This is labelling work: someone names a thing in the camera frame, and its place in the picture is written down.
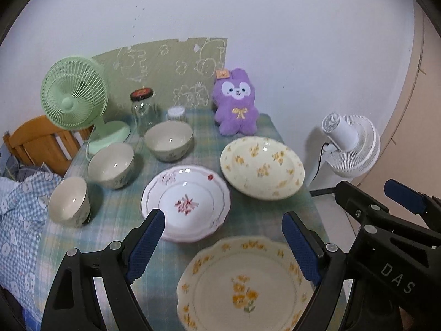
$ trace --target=jar lid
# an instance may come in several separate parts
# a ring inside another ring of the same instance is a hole
[[[144,100],[153,96],[153,89],[151,88],[141,88],[130,94],[130,99],[132,102],[136,102],[138,100]]]

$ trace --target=floral plate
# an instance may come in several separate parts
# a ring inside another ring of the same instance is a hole
[[[177,165],[147,185],[141,213],[147,218],[152,209],[161,209],[165,215],[162,238],[191,243],[215,232],[230,205],[230,190],[217,173],[199,165]]]
[[[305,179],[297,154],[273,139],[244,137],[228,144],[220,156],[225,178],[242,193],[261,200],[295,194]]]
[[[176,292],[186,330],[291,331],[314,289],[288,245],[241,236],[200,251]]]

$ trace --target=white wall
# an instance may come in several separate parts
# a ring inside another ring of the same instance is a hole
[[[32,0],[0,47],[0,132],[42,114],[41,81],[67,55],[197,36],[228,38],[226,67],[245,68],[307,171],[332,112],[360,113],[382,132],[403,86],[412,0]],[[322,188],[338,179],[323,170]]]

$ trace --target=stuffed bunny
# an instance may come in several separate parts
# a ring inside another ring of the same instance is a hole
[[[214,120],[222,135],[253,135],[257,131],[259,111],[254,107],[254,86],[241,68],[229,72],[228,78],[216,78],[213,102],[217,106]]]

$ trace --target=blue gripper pad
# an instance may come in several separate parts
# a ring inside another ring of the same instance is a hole
[[[147,264],[155,251],[156,245],[164,231],[165,217],[163,213],[158,213],[141,236],[129,257],[126,279],[129,284],[140,278],[147,267]]]
[[[318,271],[318,258],[297,224],[287,214],[282,218],[282,232],[295,259],[299,263],[304,277],[306,280],[311,281],[314,286],[318,286],[321,282],[321,275]]]
[[[413,214],[424,214],[426,211],[426,204],[420,193],[396,180],[390,179],[384,184],[384,194]]]

